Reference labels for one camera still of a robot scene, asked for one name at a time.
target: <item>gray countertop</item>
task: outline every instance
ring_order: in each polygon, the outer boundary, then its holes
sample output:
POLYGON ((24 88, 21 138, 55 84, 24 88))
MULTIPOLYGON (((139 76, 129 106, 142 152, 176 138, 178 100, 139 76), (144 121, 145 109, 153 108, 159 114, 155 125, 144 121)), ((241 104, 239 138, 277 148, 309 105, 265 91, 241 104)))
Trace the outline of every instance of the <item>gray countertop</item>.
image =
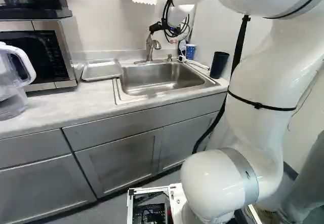
MULTIPOLYGON (((198 67, 195 68, 205 74, 208 73, 198 67)), ((121 105, 115 103, 112 80, 81 82, 74 90, 33 93, 28 96, 28 109, 24 113, 15 118, 0 121, 0 139, 133 113, 227 90, 227 80, 216 81, 220 86, 121 105)))

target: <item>cabinet drawer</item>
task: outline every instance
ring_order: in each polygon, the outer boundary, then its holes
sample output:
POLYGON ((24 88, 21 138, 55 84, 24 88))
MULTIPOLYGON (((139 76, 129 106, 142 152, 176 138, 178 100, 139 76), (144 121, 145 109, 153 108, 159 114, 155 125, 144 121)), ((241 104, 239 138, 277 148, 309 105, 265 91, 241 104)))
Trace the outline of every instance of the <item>cabinet drawer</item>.
POLYGON ((0 140, 0 168, 69 154, 60 129, 0 140))
POLYGON ((113 118, 64 128, 73 150, 79 151, 113 140, 164 127, 218 111, 225 93, 169 104, 113 118))
POLYGON ((96 201, 74 157, 0 170, 0 223, 25 223, 96 201))

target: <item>black cup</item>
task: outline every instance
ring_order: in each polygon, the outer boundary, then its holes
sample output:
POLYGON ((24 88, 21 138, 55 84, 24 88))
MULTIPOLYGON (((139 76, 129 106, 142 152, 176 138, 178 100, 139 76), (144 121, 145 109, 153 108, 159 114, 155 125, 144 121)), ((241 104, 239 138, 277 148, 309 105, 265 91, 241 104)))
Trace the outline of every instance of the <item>black cup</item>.
POLYGON ((210 77, 213 79, 219 79, 229 58, 228 53, 215 52, 210 72, 210 77))

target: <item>stainless steel sink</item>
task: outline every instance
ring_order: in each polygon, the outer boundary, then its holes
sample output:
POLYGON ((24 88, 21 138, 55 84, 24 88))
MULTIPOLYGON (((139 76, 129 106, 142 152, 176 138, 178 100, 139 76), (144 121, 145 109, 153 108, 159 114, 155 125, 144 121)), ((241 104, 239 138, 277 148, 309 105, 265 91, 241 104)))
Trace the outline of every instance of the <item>stainless steel sink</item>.
POLYGON ((181 63, 145 64, 123 68, 122 90, 131 96, 198 86, 205 81, 181 63))
POLYGON ((121 65, 123 75, 113 80, 117 104, 219 86, 208 76, 180 62, 121 65))

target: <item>blue cup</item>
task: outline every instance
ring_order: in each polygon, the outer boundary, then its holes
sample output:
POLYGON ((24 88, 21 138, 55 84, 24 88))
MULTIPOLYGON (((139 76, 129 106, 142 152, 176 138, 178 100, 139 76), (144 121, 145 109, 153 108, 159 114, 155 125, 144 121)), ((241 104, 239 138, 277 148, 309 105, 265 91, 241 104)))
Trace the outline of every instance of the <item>blue cup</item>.
POLYGON ((194 54, 196 53, 197 46, 195 44, 186 45, 186 59, 193 60, 194 54))

